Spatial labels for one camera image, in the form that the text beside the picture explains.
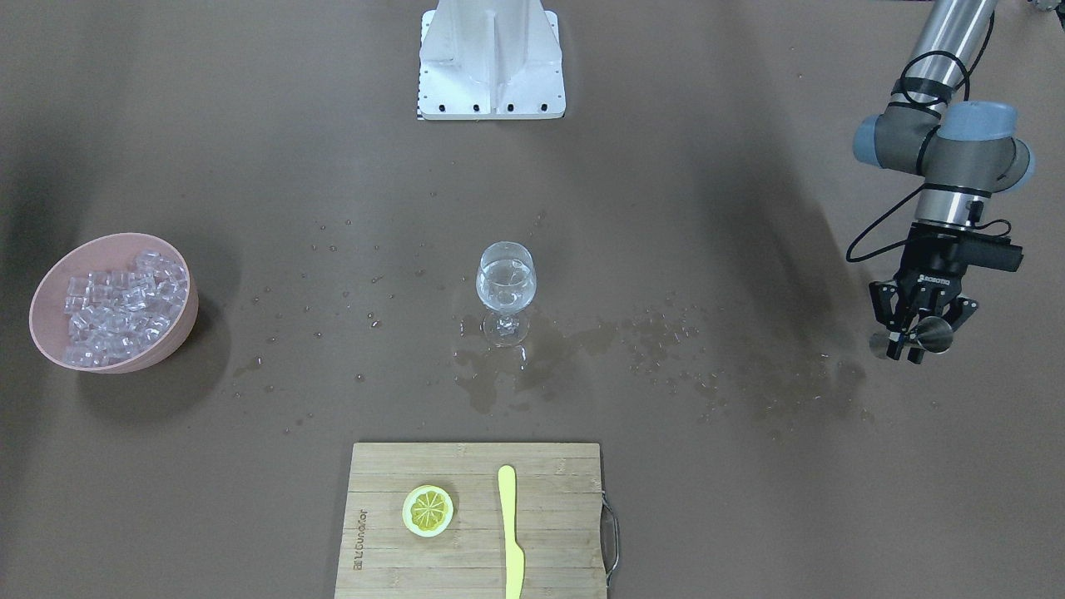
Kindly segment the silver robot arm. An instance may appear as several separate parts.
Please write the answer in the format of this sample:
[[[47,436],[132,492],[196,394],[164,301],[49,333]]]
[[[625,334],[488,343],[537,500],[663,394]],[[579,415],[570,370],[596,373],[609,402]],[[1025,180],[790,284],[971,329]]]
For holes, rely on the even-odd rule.
[[[970,97],[971,78],[995,27],[993,1],[936,1],[894,81],[889,106],[862,122],[853,153],[878,168],[917,176],[908,234],[889,280],[869,285],[884,355],[920,365],[951,349],[978,309],[963,292],[970,268],[1015,272],[1023,247],[989,234],[993,195],[1022,187],[1036,160],[1016,136],[1014,106]]]

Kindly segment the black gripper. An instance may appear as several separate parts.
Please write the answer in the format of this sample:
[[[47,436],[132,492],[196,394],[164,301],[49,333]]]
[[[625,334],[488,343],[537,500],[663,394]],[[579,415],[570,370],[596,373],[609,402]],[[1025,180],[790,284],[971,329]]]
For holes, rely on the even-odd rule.
[[[963,296],[962,279],[973,263],[978,234],[943,226],[913,224],[908,238],[868,253],[870,259],[901,249],[899,268],[890,280],[870,285],[876,322],[886,328],[885,355],[901,360],[908,354],[920,365],[927,353],[937,353],[937,322],[943,318],[958,331],[973,314],[973,301]]]

